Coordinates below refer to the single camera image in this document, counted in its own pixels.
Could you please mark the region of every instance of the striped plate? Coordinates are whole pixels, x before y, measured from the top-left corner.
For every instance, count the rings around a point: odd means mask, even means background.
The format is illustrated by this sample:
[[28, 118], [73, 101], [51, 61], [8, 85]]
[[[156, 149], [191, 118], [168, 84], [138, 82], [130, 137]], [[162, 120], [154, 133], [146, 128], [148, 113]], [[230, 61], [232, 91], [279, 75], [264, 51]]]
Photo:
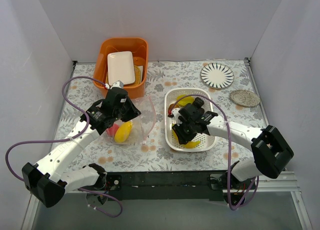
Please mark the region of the striped plate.
[[220, 63], [207, 64], [202, 68], [200, 76], [207, 86], [215, 89], [227, 88], [235, 80], [233, 71]]

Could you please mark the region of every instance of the white tray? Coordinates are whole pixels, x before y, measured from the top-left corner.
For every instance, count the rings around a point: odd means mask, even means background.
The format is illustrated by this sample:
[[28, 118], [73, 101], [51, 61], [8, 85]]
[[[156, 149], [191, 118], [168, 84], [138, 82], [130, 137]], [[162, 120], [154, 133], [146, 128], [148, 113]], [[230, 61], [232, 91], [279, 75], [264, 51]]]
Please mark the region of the white tray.
[[[210, 98], [209, 94], [199, 88], [176, 88], [170, 90], [166, 95], [165, 95], [165, 100], [164, 100], [164, 112], [165, 112], [165, 119], [164, 119], [164, 130], [165, 130], [165, 140], [168, 143], [168, 145], [177, 151], [182, 151], [182, 152], [202, 152], [202, 151], [207, 151], [211, 149], [215, 144], [216, 144], [216, 137], [215, 136], [208, 136], [206, 134], [197, 134], [196, 137], [193, 139], [193, 141], [198, 141], [200, 140], [201, 143], [196, 146], [193, 149], [187, 149], [184, 146], [180, 145], [178, 141], [174, 138], [173, 133], [172, 133], [172, 124], [175, 124], [176, 121], [174, 118], [169, 118], [168, 117], [168, 108], [171, 104], [174, 104], [176, 102], [176, 99], [179, 95], [182, 94], [201, 94], [204, 96], [207, 96]], [[207, 101], [206, 99], [204, 100], [204, 105], [203, 109], [205, 111], [213, 111], [213, 106], [212, 104]]]

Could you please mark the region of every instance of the tabletop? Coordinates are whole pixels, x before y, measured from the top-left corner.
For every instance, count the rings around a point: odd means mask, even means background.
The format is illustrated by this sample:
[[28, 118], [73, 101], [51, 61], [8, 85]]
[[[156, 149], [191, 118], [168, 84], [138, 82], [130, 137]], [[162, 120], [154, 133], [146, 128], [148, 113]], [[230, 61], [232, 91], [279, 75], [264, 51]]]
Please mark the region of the tabletop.
[[[230, 67], [235, 75], [234, 83], [225, 89], [207, 87], [200, 79], [200, 70], [211, 62]], [[93, 76], [94, 64], [75, 66], [73, 76]], [[218, 138], [215, 146], [204, 152], [185, 153], [171, 149], [165, 139], [164, 99], [165, 94], [180, 87], [195, 87], [207, 91], [226, 113], [229, 121], [253, 127], [265, 127], [266, 121], [261, 106], [245, 108], [234, 104], [229, 94], [238, 89], [254, 92], [252, 80], [242, 60], [149, 62], [145, 82], [145, 96], [150, 96], [156, 110], [156, 124], [150, 132], [145, 145], [120, 145], [108, 140], [102, 134], [82, 151], [68, 166], [67, 172], [78, 170], [90, 163], [97, 163], [107, 172], [139, 171], [199, 171], [224, 170], [228, 164], [228, 142]], [[103, 98], [100, 91], [88, 79], [74, 80], [68, 89], [69, 100], [87, 110], [93, 102]], [[65, 138], [79, 120], [81, 113], [65, 104], [55, 138]], [[240, 145], [232, 144], [232, 163], [252, 157], [252, 152]]]

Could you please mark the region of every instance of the orange plastic container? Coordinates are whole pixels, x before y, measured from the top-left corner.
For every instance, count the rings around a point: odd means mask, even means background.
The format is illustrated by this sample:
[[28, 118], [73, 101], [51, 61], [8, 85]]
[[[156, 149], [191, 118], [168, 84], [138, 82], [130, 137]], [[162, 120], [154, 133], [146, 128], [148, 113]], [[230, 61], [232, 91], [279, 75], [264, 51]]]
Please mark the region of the orange plastic container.
[[[120, 51], [131, 51], [133, 55], [133, 63], [136, 66], [143, 66], [142, 82], [137, 86], [125, 86], [125, 90], [131, 99], [143, 97], [145, 95], [145, 82], [148, 70], [148, 43], [142, 38], [111, 38], [102, 43], [93, 77], [102, 82], [106, 82], [108, 73], [107, 56], [110, 53]], [[105, 97], [107, 90], [99, 83], [93, 82]]]

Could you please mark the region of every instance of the speckled plate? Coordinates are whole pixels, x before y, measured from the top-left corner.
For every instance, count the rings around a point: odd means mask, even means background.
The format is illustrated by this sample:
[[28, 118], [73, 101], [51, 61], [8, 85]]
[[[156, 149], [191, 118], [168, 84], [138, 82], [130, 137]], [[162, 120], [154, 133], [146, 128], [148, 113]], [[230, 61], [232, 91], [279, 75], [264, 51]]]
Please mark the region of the speckled plate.
[[243, 89], [231, 92], [230, 99], [237, 105], [244, 107], [255, 107], [261, 101], [255, 93]]
[[202, 68], [200, 76], [207, 86], [215, 89], [227, 88], [235, 80], [233, 71], [220, 63], [207, 64]]

